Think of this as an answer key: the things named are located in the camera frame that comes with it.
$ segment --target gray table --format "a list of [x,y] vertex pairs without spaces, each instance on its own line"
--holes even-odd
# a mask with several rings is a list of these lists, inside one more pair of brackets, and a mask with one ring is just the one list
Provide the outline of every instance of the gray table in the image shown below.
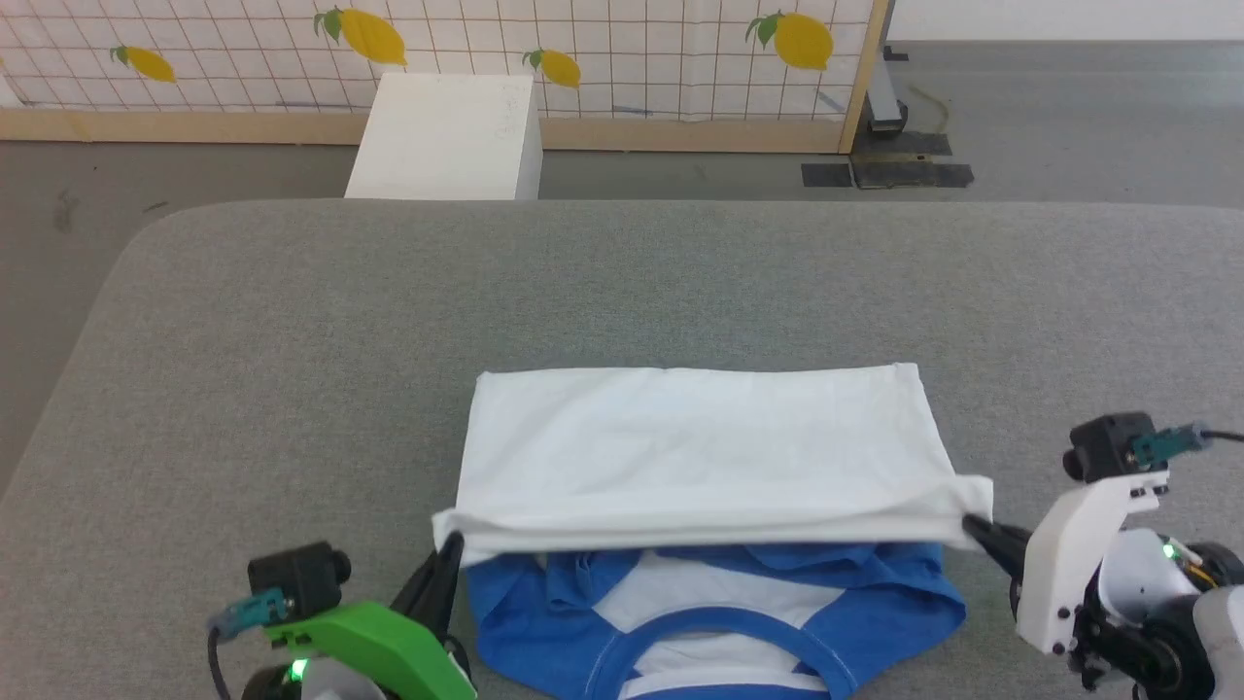
[[[1072,486],[1059,459],[1079,421],[1244,428],[1242,298],[1244,213],[1217,209],[183,211],[117,264],[0,505],[0,698],[209,698],[204,619],[246,592],[250,557],[317,538],[352,556],[350,599],[387,601],[453,504],[483,371],[916,362],[957,469],[1031,525]],[[1146,520],[1244,551],[1242,463],[1183,460]],[[950,553],[948,571],[967,624],[861,698],[1079,696],[1011,632],[988,560]],[[253,634],[223,661],[238,691],[277,658]]]

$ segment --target lemon print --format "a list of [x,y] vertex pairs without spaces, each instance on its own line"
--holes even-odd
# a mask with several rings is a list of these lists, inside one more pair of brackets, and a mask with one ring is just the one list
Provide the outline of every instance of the lemon print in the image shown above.
[[830,53],[833,53],[833,37],[830,36],[825,22],[791,12],[789,15],[776,12],[768,17],[756,17],[748,25],[744,32],[746,39],[751,30],[756,30],[756,39],[761,46],[769,45],[769,39],[774,39],[774,48],[778,56],[792,68],[807,68],[824,71],[830,67]]
[[133,66],[139,73],[160,82],[177,82],[173,75],[173,66],[160,57],[159,53],[133,46],[113,46],[108,50],[108,58],[121,61],[123,66]]
[[322,25],[325,34],[337,44],[341,44],[341,35],[345,34],[350,47],[369,61],[406,65],[406,42],[402,41],[402,35],[393,25],[371,12],[333,7],[320,12],[312,21],[316,34],[320,34]]
[[522,61],[531,62],[532,68],[544,66],[545,77],[555,85],[578,87],[578,63],[561,51],[536,48],[522,55]]

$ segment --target blue cable connector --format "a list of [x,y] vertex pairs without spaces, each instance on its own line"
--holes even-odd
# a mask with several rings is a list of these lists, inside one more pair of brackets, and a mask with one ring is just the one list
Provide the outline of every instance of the blue cable connector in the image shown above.
[[1166,463],[1184,453],[1199,453],[1212,443],[1205,431],[1205,425],[1200,423],[1168,428],[1133,440],[1131,454],[1138,466],[1148,466]]
[[216,630],[220,642],[229,642],[248,629],[279,623],[289,614],[281,589],[269,588],[211,615],[208,632]]

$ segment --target wooden baseboard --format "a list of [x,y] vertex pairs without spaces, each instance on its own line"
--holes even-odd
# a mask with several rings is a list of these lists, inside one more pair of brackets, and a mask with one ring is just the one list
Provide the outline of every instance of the wooden baseboard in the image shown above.
[[[554,150],[837,153],[842,122],[541,119]],[[0,109],[2,140],[357,145],[366,114]]]

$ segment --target white box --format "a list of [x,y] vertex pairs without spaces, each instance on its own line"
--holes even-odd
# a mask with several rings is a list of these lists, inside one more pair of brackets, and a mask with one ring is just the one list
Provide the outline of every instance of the white box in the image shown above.
[[531,76],[384,73],[350,173],[352,199],[535,199]]

